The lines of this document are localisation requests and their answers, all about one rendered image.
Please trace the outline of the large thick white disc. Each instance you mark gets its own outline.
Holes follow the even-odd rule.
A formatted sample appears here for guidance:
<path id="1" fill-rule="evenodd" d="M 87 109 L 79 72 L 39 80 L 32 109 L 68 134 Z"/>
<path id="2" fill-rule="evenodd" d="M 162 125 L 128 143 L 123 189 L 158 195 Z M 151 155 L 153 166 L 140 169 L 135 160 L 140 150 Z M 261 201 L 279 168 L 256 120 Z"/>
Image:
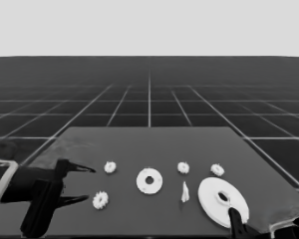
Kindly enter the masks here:
<path id="1" fill-rule="evenodd" d="M 226 180 L 217 177 L 204 178 L 198 186 L 197 195 L 202 209 L 217 224 L 225 228 L 231 227 L 228 214 L 230 207 L 240 213 L 243 223 L 248 222 L 249 207 L 245 198 Z"/>

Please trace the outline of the white toothed gear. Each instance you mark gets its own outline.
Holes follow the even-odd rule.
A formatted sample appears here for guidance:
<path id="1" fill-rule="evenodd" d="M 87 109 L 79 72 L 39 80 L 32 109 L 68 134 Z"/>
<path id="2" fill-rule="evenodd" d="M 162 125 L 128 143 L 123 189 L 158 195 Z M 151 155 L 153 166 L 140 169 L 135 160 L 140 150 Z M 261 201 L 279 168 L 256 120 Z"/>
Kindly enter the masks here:
<path id="1" fill-rule="evenodd" d="M 105 173 L 113 173 L 117 169 L 117 164 L 113 161 L 107 161 L 104 166 Z"/>
<path id="2" fill-rule="evenodd" d="M 105 191 L 99 191 L 93 198 L 93 206 L 97 210 L 103 209 L 109 202 L 109 195 Z"/>
<path id="3" fill-rule="evenodd" d="M 210 168 L 210 171 L 216 176 L 222 176 L 224 174 L 223 167 L 218 163 L 213 164 Z"/>
<path id="4" fill-rule="evenodd" d="M 189 165 L 187 162 L 180 162 L 177 165 L 177 170 L 182 174 L 188 174 L 189 173 Z"/>

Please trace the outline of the small white T-shaped piece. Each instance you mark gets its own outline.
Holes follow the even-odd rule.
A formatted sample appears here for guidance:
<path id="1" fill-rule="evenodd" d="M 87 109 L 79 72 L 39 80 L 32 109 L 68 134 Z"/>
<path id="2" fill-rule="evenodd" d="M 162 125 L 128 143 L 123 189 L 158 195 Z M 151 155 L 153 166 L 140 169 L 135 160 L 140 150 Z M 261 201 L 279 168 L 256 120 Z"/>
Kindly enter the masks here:
<path id="1" fill-rule="evenodd" d="M 181 201 L 184 203 L 189 200 L 189 189 L 186 185 L 186 182 L 184 181 L 182 184 L 182 195 L 181 195 Z"/>

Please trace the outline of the white round carrier with pins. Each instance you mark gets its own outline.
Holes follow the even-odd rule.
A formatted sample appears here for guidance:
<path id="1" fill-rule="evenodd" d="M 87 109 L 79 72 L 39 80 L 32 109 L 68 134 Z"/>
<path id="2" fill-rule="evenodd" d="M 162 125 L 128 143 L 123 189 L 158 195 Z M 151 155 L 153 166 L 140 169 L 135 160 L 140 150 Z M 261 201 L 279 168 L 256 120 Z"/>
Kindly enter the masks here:
<path id="1" fill-rule="evenodd" d="M 155 168 L 144 168 L 139 172 L 136 184 L 140 192 L 148 195 L 156 194 L 163 185 L 162 175 Z"/>

